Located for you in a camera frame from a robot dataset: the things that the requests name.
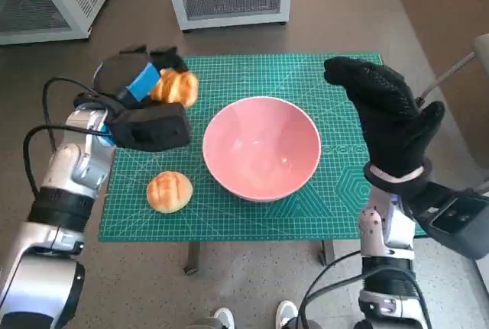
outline black cable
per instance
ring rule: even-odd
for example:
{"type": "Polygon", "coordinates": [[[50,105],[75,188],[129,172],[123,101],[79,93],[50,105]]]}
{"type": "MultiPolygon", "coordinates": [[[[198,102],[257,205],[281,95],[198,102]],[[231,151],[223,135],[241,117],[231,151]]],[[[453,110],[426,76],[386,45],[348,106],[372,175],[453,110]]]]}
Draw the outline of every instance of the black cable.
{"type": "MultiPolygon", "coordinates": [[[[79,81],[76,81],[75,79],[70,79],[68,77],[53,77],[51,79],[48,79],[46,83],[44,83],[44,86],[43,86],[43,98],[42,98],[42,102],[43,102],[43,114],[44,114],[44,122],[46,124],[51,124],[51,120],[49,118],[49,111],[47,110],[47,90],[50,88],[51,84],[55,83],[56,81],[65,81],[65,82],[70,82],[70,83],[73,83],[75,85],[78,85],[79,87],[85,89],[86,91],[88,92],[93,92],[93,93],[97,93],[94,89],[91,89],[90,87],[86,86],[86,85],[83,85],[81,82],[79,81]]],[[[47,132],[49,133],[49,141],[51,143],[51,152],[56,152],[56,142],[54,140],[54,135],[53,135],[53,131],[51,129],[48,129],[47,132]]]]}
{"type": "Polygon", "coordinates": [[[423,311],[423,315],[425,317],[426,325],[427,325],[428,329],[432,329],[431,319],[429,318],[429,313],[428,313],[428,307],[426,305],[426,301],[425,301],[423,292],[421,291],[421,288],[419,287],[418,282],[416,281],[416,278],[413,276],[413,274],[411,272],[409,272],[405,269],[397,268],[395,266],[379,266],[378,268],[373,269],[370,272],[359,274],[358,276],[354,276],[354,277],[351,277],[348,279],[343,279],[340,282],[333,283],[332,285],[328,285],[322,289],[318,289],[317,291],[310,294],[309,297],[306,299],[306,305],[304,307],[303,317],[306,319],[306,306],[308,304],[310,304],[311,302],[313,302],[318,297],[324,295],[327,292],[331,292],[334,289],[339,289],[341,287],[344,287],[346,285],[350,285],[350,284],[355,283],[357,281],[360,281],[362,279],[366,279],[368,277],[374,276],[374,275],[376,275],[380,272],[383,272],[385,270],[390,270],[392,272],[402,273],[405,275],[405,277],[408,278],[408,280],[411,281],[411,283],[416,288],[416,293],[418,294],[419,304],[421,305],[421,310],[423,311]]]}
{"type": "Polygon", "coordinates": [[[307,327],[306,317],[303,316],[301,313],[305,310],[305,303],[306,303],[307,296],[313,290],[313,288],[316,286],[317,282],[319,282],[319,280],[325,275],[325,273],[328,272],[328,270],[330,268],[332,268],[333,266],[335,266],[337,263],[339,263],[345,259],[351,258],[352,256],[355,256],[359,253],[360,253],[360,250],[357,250],[357,251],[354,251],[353,253],[346,254],[346,255],[342,256],[341,258],[338,258],[337,260],[331,262],[330,264],[328,264],[328,266],[325,269],[322,270],[322,272],[316,277],[316,279],[314,279],[314,282],[309,286],[306,294],[304,295],[303,300],[300,302],[299,314],[298,314],[297,319],[296,319],[296,329],[299,329],[299,319],[301,319],[301,321],[303,323],[303,327],[307,327]]]}
{"type": "Polygon", "coordinates": [[[53,130],[53,129],[62,129],[65,131],[78,132],[82,134],[91,134],[93,136],[101,136],[101,137],[110,137],[110,133],[94,131],[92,129],[83,129],[79,127],[72,127],[70,125],[65,124],[42,124],[37,127],[32,128],[27,132],[24,138],[24,145],[22,147],[22,153],[24,155],[24,168],[25,173],[27,174],[29,184],[31,185],[32,193],[34,197],[37,197],[39,191],[37,190],[36,181],[34,180],[34,175],[32,174],[31,168],[31,157],[29,156],[29,143],[31,142],[31,138],[39,131],[43,131],[45,129],[53,130]]]}

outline silver robot arm segment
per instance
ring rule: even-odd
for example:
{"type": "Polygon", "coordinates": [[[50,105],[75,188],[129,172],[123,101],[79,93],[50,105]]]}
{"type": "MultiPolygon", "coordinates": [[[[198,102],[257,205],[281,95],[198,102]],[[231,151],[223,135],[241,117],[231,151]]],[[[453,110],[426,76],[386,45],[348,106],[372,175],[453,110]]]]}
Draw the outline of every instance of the silver robot arm segment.
{"type": "MultiPolygon", "coordinates": [[[[389,182],[395,179],[383,177],[389,182]]],[[[372,186],[370,200],[359,214],[358,226],[364,272],[377,266],[395,266],[414,274],[416,223],[405,215],[400,196],[372,186]]],[[[366,279],[358,304],[367,318],[365,327],[427,329],[413,285],[399,274],[384,273],[366,279]]]]}
{"type": "MultiPolygon", "coordinates": [[[[66,125],[102,131],[105,110],[78,109],[66,125]]],[[[58,328],[73,316],[85,270],[74,257],[112,164],[110,140],[64,131],[28,219],[0,271],[0,327],[58,328]]]]}

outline self-healing cutting mat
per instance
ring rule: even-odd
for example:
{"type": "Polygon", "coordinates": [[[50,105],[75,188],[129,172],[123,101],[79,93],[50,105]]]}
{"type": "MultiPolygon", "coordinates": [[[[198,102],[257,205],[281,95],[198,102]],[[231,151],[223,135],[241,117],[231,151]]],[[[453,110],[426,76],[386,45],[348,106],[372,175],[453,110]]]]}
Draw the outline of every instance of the self-healing cutting mat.
{"type": "MultiPolygon", "coordinates": [[[[338,54],[198,56],[186,58],[199,77],[199,99],[188,110],[192,142],[162,153],[117,150],[100,224],[101,241],[319,240],[358,237],[357,215],[370,186],[357,113],[340,86],[323,78],[323,62],[338,54]],[[202,159],[207,124],[240,98],[269,95],[301,107],[321,134],[322,155],[311,180],[269,204],[234,197],[210,175],[202,159]],[[191,202],[160,214],[146,202],[146,185],[165,170],[192,181],[191,202]]],[[[377,53],[348,56],[375,63],[377,53]]]]}

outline pink bowl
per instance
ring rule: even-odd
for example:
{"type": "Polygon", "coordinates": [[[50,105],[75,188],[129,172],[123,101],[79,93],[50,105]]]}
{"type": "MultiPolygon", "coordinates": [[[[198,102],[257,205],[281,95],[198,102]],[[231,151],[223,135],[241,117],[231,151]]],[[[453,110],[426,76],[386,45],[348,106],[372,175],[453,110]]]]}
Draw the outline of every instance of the pink bowl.
{"type": "Polygon", "coordinates": [[[214,178],[237,196],[271,202],[294,193],[316,171],[321,140],[301,108],[279,98],[243,98],[209,123],[202,145],[214,178]]]}

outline table leg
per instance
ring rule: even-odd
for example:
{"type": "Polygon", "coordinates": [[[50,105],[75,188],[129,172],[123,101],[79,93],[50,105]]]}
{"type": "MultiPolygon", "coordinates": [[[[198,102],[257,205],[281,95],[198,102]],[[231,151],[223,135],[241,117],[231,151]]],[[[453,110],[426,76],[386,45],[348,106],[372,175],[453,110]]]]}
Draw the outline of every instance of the table leg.
{"type": "Polygon", "coordinates": [[[199,258],[200,258],[200,242],[189,242],[189,255],[186,260],[186,265],[183,267],[183,271],[188,276],[199,271],[199,258]]]}
{"type": "Polygon", "coordinates": [[[327,266],[335,260],[335,247],[332,240],[321,240],[318,258],[322,266],[327,266]]]}

